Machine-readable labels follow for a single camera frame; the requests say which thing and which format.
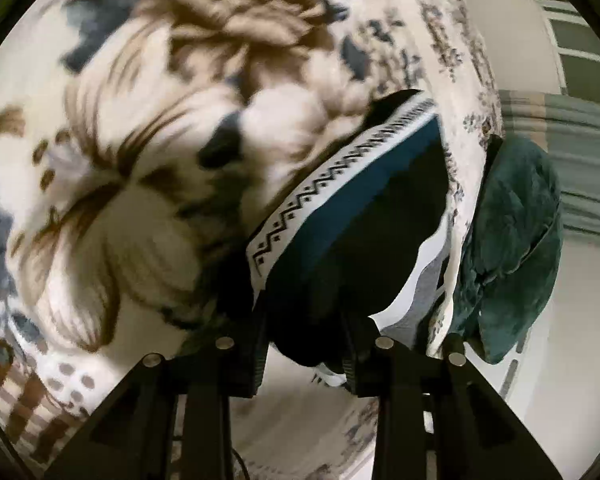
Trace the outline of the black patterned knit sweater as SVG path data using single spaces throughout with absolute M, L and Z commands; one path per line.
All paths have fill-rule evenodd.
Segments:
M 332 387 L 364 334 L 415 349 L 444 299 L 449 176 L 436 104 L 403 90 L 293 188 L 247 248 L 273 346 Z

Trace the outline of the dark green plush blanket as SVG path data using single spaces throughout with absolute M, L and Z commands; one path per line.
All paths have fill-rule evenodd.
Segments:
M 560 186 L 548 155 L 523 136 L 492 141 L 451 325 L 484 362 L 501 362 L 545 309 L 563 239 Z

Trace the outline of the striped grey curtain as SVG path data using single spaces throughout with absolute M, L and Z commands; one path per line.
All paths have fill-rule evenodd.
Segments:
M 567 235 L 600 246 L 600 104 L 531 91 L 500 92 L 503 128 L 547 151 L 562 187 Z

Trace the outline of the cream floral fleece blanket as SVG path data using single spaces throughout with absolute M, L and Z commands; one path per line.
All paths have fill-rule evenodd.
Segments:
M 145 353 L 221 325 L 230 252 L 411 89 L 452 290 L 502 124 L 465 0 L 0 0 L 0 428 L 32 477 Z

